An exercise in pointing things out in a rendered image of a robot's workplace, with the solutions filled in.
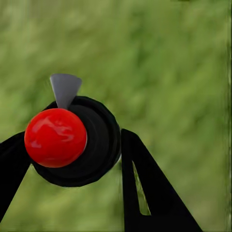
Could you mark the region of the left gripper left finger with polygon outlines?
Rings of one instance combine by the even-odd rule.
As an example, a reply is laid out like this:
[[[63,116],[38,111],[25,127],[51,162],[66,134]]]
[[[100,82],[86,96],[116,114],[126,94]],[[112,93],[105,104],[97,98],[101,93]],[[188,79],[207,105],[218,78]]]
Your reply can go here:
[[[0,144],[0,222],[30,165],[21,132]]]

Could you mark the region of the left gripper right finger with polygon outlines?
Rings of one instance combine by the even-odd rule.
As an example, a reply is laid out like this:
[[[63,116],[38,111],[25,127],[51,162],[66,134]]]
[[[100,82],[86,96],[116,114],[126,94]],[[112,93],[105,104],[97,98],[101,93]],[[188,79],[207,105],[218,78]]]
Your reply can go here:
[[[121,132],[125,232],[203,232],[140,137]],[[140,213],[133,162],[151,216]]]

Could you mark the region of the pesticide atomizer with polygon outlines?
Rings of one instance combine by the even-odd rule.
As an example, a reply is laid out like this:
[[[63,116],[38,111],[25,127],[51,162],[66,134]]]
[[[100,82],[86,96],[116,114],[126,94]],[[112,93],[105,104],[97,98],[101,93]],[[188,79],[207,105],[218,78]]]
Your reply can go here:
[[[97,182],[122,157],[120,126],[102,102],[77,96],[82,79],[57,73],[50,82],[56,101],[37,114],[24,133],[30,162],[58,186]]]

